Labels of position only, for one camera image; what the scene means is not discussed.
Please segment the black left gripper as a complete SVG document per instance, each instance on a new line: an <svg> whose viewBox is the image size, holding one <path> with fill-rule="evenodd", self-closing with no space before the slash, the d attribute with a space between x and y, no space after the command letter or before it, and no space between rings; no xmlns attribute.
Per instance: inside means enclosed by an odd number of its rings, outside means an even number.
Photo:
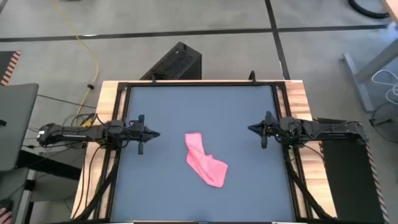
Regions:
<svg viewBox="0 0 398 224"><path fill-rule="evenodd" d="M141 114L136 120L130 120L127 127L128 140L132 139L138 142L139 155L144 154L144 141L147 142L160 136L158 132L144 127L144 119L145 116Z"/></svg>

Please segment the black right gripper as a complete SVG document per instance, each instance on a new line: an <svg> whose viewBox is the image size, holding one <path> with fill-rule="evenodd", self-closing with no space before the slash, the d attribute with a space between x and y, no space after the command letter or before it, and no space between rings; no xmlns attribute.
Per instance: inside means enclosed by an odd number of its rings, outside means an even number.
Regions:
<svg viewBox="0 0 398 224"><path fill-rule="evenodd" d="M268 137L273 137L278 143L281 143L280 126L270 111L266 112L264 120L257 124L249 125L248 130L258 134L261 137L261 147L267 147Z"/></svg>

